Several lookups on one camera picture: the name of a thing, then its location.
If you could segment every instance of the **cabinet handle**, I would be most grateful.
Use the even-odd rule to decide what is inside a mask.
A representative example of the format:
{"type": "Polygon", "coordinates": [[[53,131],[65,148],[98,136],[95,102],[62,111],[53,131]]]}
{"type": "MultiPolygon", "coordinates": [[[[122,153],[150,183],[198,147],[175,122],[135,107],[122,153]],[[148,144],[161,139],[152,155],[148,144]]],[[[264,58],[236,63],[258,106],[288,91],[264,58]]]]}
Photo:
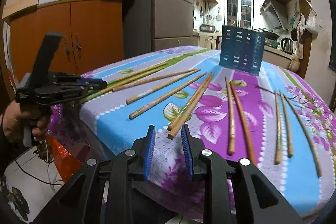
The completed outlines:
{"type": "Polygon", "coordinates": [[[70,57],[70,50],[68,48],[68,39],[67,39],[67,37],[64,37],[63,41],[64,41],[64,45],[65,45],[64,52],[65,52],[65,54],[67,56],[68,61],[70,62],[71,57],[70,57]]]}
{"type": "Polygon", "coordinates": [[[77,41],[77,43],[76,43],[77,54],[78,54],[79,59],[82,59],[82,55],[81,55],[82,46],[79,43],[79,36],[78,36],[78,34],[76,34],[76,41],[77,41]]]}

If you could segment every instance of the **person's hand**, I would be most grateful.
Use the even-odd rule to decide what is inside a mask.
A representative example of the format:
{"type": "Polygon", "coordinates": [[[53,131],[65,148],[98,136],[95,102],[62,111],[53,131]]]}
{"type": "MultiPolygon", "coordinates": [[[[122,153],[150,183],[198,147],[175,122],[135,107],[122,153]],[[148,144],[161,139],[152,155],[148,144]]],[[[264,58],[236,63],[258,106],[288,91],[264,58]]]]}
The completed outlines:
{"type": "Polygon", "coordinates": [[[33,128],[32,133],[34,140],[43,141],[48,131],[48,124],[50,122],[51,108],[47,111],[41,111],[41,107],[37,105],[21,105],[15,101],[7,107],[3,114],[3,125],[5,136],[10,142],[16,142],[23,139],[24,127],[31,127],[30,120],[36,119],[36,127],[33,128]]]}

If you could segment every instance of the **kitchen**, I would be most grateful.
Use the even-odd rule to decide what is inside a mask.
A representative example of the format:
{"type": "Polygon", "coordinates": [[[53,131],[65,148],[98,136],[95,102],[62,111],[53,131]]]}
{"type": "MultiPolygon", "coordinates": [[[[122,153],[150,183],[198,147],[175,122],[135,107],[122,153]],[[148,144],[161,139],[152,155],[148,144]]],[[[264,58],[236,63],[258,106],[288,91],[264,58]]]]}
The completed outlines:
{"type": "Polygon", "coordinates": [[[263,60],[288,68],[296,48],[291,32],[300,19],[299,0],[194,0],[193,39],[221,48],[222,25],[266,34],[263,60]]]}

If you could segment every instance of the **orange bag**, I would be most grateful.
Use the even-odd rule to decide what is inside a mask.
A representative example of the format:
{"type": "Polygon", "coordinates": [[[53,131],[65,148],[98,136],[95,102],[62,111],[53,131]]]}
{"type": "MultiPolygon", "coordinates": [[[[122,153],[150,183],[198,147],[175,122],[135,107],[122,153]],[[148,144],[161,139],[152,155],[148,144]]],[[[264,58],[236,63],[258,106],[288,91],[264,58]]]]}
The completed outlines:
{"type": "Polygon", "coordinates": [[[48,136],[47,142],[52,148],[52,155],[57,171],[65,183],[80,169],[82,163],[73,157],[68,150],[53,137],[48,136]]]}

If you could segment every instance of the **silver screw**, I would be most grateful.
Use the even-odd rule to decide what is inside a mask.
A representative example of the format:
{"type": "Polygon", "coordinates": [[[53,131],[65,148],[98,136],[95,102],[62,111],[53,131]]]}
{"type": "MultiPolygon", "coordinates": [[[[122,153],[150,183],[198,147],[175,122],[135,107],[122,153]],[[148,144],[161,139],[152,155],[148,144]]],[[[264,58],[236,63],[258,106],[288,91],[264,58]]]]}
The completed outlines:
{"type": "Polygon", "coordinates": [[[89,165],[89,166],[94,166],[95,164],[97,163],[97,160],[96,159],[88,159],[86,164],[89,165]]]}
{"type": "Polygon", "coordinates": [[[133,149],[127,149],[127,150],[125,151],[125,154],[126,154],[126,156],[131,157],[131,156],[134,156],[134,155],[135,155],[135,151],[134,151],[133,149]]]}
{"type": "Polygon", "coordinates": [[[240,164],[244,165],[244,166],[248,166],[248,165],[250,165],[250,163],[251,163],[250,160],[246,159],[246,158],[243,158],[243,159],[240,160],[240,164]]]}
{"type": "Polygon", "coordinates": [[[202,150],[202,154],[204,156],[211,156],[212,155],[212,151],[209,150],[209,149],[204,149],[204,150],[202,150]]]}

